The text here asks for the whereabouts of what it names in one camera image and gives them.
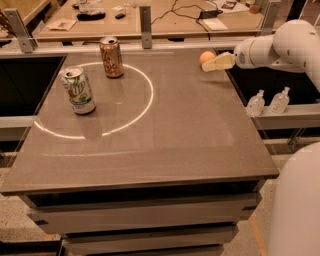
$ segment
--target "white robot body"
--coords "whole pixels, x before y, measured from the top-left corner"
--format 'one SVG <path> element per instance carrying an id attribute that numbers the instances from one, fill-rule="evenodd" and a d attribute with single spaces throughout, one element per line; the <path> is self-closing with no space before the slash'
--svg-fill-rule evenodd
<path id="1" fill-rule="evenodd" d="M 268 67 L 287 72 L 305 72 L 320 92 L 320 37 L 303 20 L 283 24 L 274 35 L 244 40 L 234 49 L 240 68 Z"/>

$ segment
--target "floor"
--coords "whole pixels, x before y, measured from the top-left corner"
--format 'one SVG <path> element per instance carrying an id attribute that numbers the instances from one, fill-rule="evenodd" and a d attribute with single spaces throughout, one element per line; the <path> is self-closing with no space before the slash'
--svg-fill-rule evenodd
<path id="1" fill-rule="evenodd" d="M 267 147 L 274 147 L 279 140 L 265 141 Z M 309 144 L 320 141 L 320 138 L 313 138 Z M 276 145 L 281 152 L 273 155 L 276 165 L 281 170 L 282 166 L 290 157 L 290 150 L 283 150 L 283 146 Z M 0 187 L 4 181 L 9 168 L 0 168 Z M 239 232 L 234 240 L 224 245 L 224 252 L 221 256 L 265 256 L 268 243 L 270 226 L 270 213 L 272 201 L 277 186 L 277 180 L 267 180 L 261 189 L 262 201 L 249 217 L 248 220 L 241 220 L 238 224 Z M 49 241 L 58 240 L 58 235 L 47 235 L 36 226 L 27 216 L 28 207 L 18 197 L 4 197 L 0 195 L 0 241 L 22 242 L 22 241 Z"/>

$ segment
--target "orange object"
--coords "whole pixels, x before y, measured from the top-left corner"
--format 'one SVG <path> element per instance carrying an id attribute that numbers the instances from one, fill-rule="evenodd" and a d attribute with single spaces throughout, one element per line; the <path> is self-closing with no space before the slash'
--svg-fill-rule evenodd
<path id="1" fill-rule="evenodd" d="M 200 59 L 199 59 L 199 62 L 200 62 L 200 65 L 202 65 L 203 63 L 207 62 L 208 60 L 211 60 L 213 58 L 215 58 L 216 55 L 211 52 L 211 51 L 205 51 L 203 52 L 201 55 L 200 55 Z"/>

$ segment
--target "wooden surface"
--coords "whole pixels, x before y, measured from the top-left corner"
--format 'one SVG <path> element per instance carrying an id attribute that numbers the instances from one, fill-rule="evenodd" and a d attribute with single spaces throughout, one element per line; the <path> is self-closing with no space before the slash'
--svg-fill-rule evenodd
<path id="1" fill-rule="evenodd" d="M 139 5 L 143 5 L 145 1 L 137 0 L 136 8 L 126 6 L 126 17 L 120 20 L 115 19 L 117 11 L 113 10 L 115 6 L 124 6 L 128 1 L 103 1 L 104 11 L 106 17 L 97 21 L 78 21 L 78 10 L 72 8 L 72 1 L 67 1 L 66 4 L 59 9 L 47 24 L 51 24 L 59 19 L 77 20 L 77 23 L 69 31 L 53 31 L 45 27 L 37 36 L 38 40 L 92 40 L 98 39 L 106 35 L 114 35 L 117 37 L 140 37 L 140 16 Z M 151 21 L 161 17 L 164 13 L 172 8 L 174 0 L 152 0 L 148 4 L 151 5 Z M 162 19 L 158 19 L 152 25 L 152 35 L 159 37 L 172 36 L 206 36 L 206 30 L 196 20 L 200 15 L 200 8 L 215 9 L 215 6 L 207 1 L 197 0 L 181 0 L 175 5 L 175 8 L 184 6 L 193 6 L 191 8 L 181 8 L 177 11 L 178 16 L 174 13 L 168 13 Z M 258 14 L 251 14 L 249 11 L 236 13 L 223 13 L 219 15 L 219 20 L 227 26 L 228 30 L 222 32 L 243 32 L 243 31 L 258 31 L 262 25 L 263 16 Z M 200 23 L 213 33 L 203 21 Z"/>

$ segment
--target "brown soda can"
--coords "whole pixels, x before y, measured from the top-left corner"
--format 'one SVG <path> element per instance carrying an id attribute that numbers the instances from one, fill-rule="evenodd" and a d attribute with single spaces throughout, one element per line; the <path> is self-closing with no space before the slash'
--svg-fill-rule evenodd
<path id="1" fill-rule="evenodd" d="M 105 37 L 100 41 L 100 52 L 107 77 L 117 78 L 123 75 L 120 44 L 116 37 Z"/>

